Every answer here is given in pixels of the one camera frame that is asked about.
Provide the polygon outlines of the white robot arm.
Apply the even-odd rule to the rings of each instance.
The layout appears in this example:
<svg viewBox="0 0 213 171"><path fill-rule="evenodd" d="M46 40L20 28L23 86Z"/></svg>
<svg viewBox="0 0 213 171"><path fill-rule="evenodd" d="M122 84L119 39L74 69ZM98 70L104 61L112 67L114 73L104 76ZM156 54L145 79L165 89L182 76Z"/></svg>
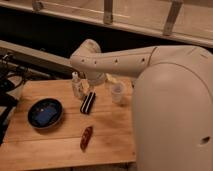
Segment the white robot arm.
<svg viewBox="0 0 213 171"><path fill-rule="evenodd" d="M104 73L135 80L138 171L213 171L213 53L190 45L102 53L88 39L70 63L90 82Z"/></svg>

